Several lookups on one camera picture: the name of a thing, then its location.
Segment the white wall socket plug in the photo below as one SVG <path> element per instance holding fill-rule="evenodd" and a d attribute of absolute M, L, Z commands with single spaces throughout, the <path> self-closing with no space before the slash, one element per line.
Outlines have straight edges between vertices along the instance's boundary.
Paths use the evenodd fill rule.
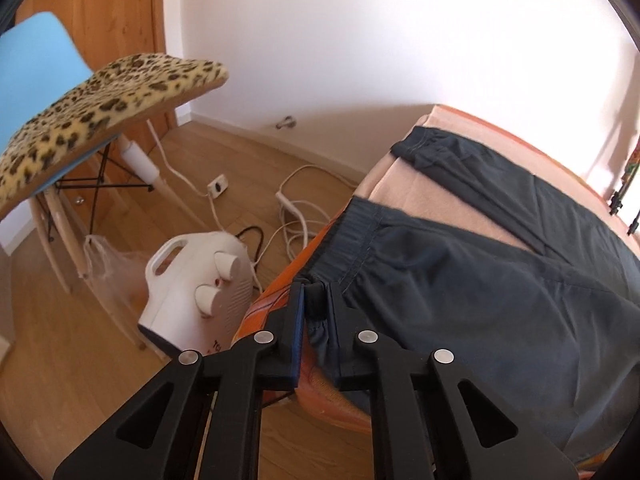
<path fill-rule="evenodd" d="M 207 185 L 208 195 L 216 200 L 222 193 L 226 192 L 229 187 L 229 181 L 225 174 L 220 174 Z"/>

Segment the metal door stop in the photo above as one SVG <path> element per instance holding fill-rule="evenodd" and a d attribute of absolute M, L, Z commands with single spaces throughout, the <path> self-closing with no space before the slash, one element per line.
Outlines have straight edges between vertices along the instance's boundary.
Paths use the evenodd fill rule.
<path fill-rule="evenodd" d="M 297 125 L 297 120 L 294 116 L 286 116 L 280 122 L 277 122 L 274 128 L 277 130 L 281 129 L 292 129 Z"/>

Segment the wooden door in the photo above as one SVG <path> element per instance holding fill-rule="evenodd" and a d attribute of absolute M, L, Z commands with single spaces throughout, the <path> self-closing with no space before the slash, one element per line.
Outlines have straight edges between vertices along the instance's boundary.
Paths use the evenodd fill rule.
<path fill-rule="evenodd" d="M 166 52 L 163 0 L 23 0 L 15 23 L 44 11 L 58 17 L 93 70 L 128 54 Z M 96 204 L 100 215 L 111 206 L 127 211 L 124 192 L 146 189 L 103 189 L 98 197 L 92 188 L 62 191 L 72 203 L 82 197 L 83 214 Z"/>

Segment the leopard print seat cushion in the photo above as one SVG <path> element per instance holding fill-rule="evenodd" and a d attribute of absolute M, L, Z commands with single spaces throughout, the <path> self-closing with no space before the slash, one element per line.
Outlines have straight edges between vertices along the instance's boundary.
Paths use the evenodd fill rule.
<path fill-rule="evenodd" d="M 136 122 L 221 87 L 224 64 L 138 53 L 105 65 L 10 137 L 1 154 L 1 214 L 80 156 Z"/>

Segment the clear plastic bag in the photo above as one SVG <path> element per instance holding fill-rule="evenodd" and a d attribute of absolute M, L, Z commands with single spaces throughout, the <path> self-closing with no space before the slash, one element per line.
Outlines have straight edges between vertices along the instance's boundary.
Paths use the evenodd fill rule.
<path fill-rule="evenodd" d="M 106 237 L 88 235 L 84 241 L 87 283 L 110 313 L 140 316 L 149 298 L 145 281 L 146 255 L 121 252 Z"/>

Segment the pink blanket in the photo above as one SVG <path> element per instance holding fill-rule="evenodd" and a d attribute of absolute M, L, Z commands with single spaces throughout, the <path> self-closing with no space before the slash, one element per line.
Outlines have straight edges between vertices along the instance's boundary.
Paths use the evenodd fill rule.
<path fill-rule="evenodd" d="M 603 198 L 580 177 L 514 134 L 456 108 L 436 105 L 420 117 L 419 126 L 435 127 L 483 143 L 532 174 L 558 188 L 602 220 L 634 253 L 639 237 L 629 235 L 626 224 L 608 213 Z M 355 195 L 372 203 L 402 210 L 411 217 L 455 226 L 498 242 L 527 250 L 529 247 L 481 212 L 391 154 L 364 177 Z"/>

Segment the dark navy pants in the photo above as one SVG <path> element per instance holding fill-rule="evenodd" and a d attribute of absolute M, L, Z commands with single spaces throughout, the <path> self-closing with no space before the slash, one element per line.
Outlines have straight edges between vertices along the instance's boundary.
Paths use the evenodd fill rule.
<path fill-rule="evenodd" d="M 393 155 L 519 240 L 354 198 L 300 272 L 379 333 L 446 348 L 574 462 L 639 407 L 639 261 L 591 211 L 487 146 L 418 127 Z"/>

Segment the white fan heater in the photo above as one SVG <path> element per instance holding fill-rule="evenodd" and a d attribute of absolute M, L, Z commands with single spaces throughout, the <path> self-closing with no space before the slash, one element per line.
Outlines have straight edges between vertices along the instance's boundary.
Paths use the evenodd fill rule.
<path fill-rule="evenodd" d="M 221 231 L 171 238 L 146 264 L 145 281 L 138 329 L 171 358 L 228 350 L 254 292 L 246 246 Z"/>

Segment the colourful scarf on tripod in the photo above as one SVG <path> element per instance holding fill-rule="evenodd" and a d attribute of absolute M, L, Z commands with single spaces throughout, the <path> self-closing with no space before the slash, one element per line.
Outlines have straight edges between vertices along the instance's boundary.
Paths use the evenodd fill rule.
<path fill-rule="evenodd" d="M 639 171 L 640 166 L 640 139 L 638 139 L 634 150 L 631 152 L 629 158 L 626 161 L 626 165 L 624 168 L 624 172 L 622 177 L 620 178 L 620 182 L 622 185 L 620 186 L 620 192 L 625 194 L 628 188 L 631 186 L 632 180 L 636 176 L 636 173 Z"/>

